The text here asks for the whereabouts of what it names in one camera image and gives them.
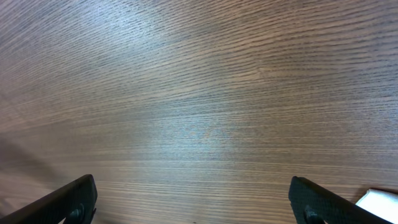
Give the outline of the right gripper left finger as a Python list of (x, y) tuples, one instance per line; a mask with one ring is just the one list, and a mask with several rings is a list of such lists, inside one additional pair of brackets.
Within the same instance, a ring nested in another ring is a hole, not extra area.
[(86, 174), (1, 218), (2, 224), (91, 224), (98, 192), (91, 174)]

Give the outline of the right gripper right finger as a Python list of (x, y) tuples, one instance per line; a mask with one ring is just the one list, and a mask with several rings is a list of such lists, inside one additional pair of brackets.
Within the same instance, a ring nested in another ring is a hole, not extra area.
[(298, 224), (392, 224), (304, 177), (292, 177), (289, 200)]

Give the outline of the white t-shirt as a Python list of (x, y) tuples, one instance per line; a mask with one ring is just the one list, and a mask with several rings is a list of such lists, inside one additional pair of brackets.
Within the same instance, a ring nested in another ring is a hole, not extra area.
[(397, 224), (397, 192), (368, 189), (356, 205), (373, 215)]

